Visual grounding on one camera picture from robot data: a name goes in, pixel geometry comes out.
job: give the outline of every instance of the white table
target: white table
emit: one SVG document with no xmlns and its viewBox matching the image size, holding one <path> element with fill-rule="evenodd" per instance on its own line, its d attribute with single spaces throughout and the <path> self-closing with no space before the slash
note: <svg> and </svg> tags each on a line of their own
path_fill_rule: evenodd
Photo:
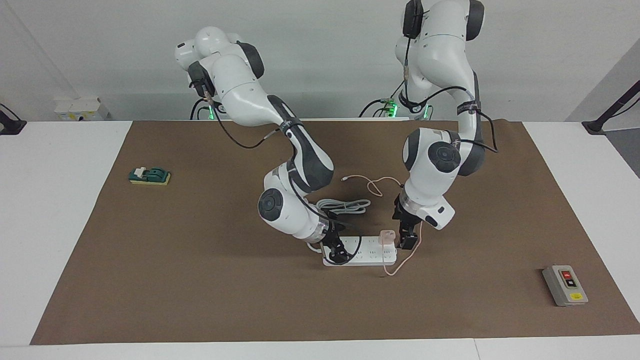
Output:
<svg viewBox="0 0 640 360">
<path fill-rule="evenodd" d="M 130 126 L 31 122 L 0 136 L 0 359 L 640 359 L 638 335 L 29 346 Z M 640 179 L 578 123 L 525 127 L 640 318 Z"/>
</svg>

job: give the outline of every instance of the green light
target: green light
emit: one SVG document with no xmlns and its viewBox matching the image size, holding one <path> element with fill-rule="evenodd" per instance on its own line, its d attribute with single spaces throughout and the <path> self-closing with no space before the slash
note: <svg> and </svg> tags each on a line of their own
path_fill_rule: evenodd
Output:
<svg viewBox="0 0 640 360">
<path fill-rule="evenodd" d="M 387 117 L 396 117 L 396 113 L 398 112 L 398 105 L 396 105 L 393 100 L 389 99 L 385 103 L 385 107 L 387 106 L 390 106 L 389 108 L 387 108 Z"/>
<path fill-rule="evenodd" d="M 427 105 L 427 108 L 424 110 L 424 114 L 422 114 L 423 119 L 427 119 L 431 117 L 429 110 L 433 110 L 433 106 Z"/>
</svg>

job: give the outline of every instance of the power strip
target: power strip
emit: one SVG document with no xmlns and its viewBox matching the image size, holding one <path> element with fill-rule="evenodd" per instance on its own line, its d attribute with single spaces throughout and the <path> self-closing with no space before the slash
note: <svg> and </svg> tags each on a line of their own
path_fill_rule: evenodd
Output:
<svg viewBox="0 0 640 360">
<path fill-rule="evenodd" d="M 353 252 L 358 247 L 358 237 L 357 236 L 341 236 L 340 240 L 344 244 L 344 248 L 350 253 Z M 329 253 L 329 248 L 323 246 L 324 256 L 327 256 Z M 382 245 L 380 245 L 380 241 L 378 236 L 363 236 L 362 244 L 360 245 L 360 250 L 358 250 L 358 254 L 351 259 L 345 265 L 333 265 L 326 262 L 323 258 L 323 263 L 325 266 L 382 266 L 382 259 L 384 256 L 385 265 L 393 265 L 396 262 L 396 246 L 395 244 L 388 244 L 384 246 L 384 250 Z"/>
</svg>

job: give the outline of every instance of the white robotic arm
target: white robotic arm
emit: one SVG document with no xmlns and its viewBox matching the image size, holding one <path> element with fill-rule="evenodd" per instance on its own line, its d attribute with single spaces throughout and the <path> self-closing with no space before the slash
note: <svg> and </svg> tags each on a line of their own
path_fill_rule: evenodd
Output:
<svg viewBox="0 0 640 360">
<path fill-rule="evenodd" d="M 477 145 L 483 142 L 477 77 L 465 54 L 465 42 L 478 35 L 483 19 L 484 6 L 477 0 L 441 0 L 426 12 L 420 0 L 406 5 L 404 36 L 396 45 L 406 87 L 397 102 L 416 119 L 430 97 L 447 91 L 458 104 L 458 132 L 420 128 L 405 141 L 403 161 L 410 176 L 394 213 L 403 249 L 417 241 L 413 228 L 419 222 L 442 229 L 451 221 L 455 210 L 443 194 L 457 175 L 472 174 L 484 161 L 484 149 Z M 434 85 L 442 90 L 434 92 Z"/>
<path fill-rule="evenodd" d="M 339 240 L 335 224 L 303 198 L 331 182 L 333 163 L 283 100 L 262 89 L 258 78 L 264 66 L 255 47 L 242 42 L 237 34 L 209 26 L 195 39 L 179 44 L 175 57 L 188 71 L 191 86 L 210 106 L 214 106 L 212 97 L 218 94 L 235 123 L 276 124 L 291 142 L 291 159 L 264 178 L 265 191 L 258 202 L 260 217 L 275 229 L 306 242 L 322 241 L 331 249 L 330 261 L 347 262 L 350 255 Z"/>
</svg>

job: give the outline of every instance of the black wrist strap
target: black wrist strap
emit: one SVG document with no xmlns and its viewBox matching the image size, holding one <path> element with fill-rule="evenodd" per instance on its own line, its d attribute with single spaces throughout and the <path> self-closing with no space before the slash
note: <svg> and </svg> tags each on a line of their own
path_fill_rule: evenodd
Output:
<svg viewBox="0 0 640 360">
<path fill-rule="evenodd" d="M 462 114 L 465 111 L 473 111 L 473 110 L 480 110 L 480 101 L 473 100 L 473 101 L 463 102 L 458 106 L 458 115 Z"/>
<path fill-rule="evenodd" d="M 294 126 L 302 126 L 302 121 L 300 121 L 300 119 L 294 117 L 291 119 L 285 119 L 282 124 L 280 124 L 279 128 L 280 131 L 284 134 L 287 132 L 287 130 L 289 130 L 290 128 L 294 127 Z"/>
</svg>

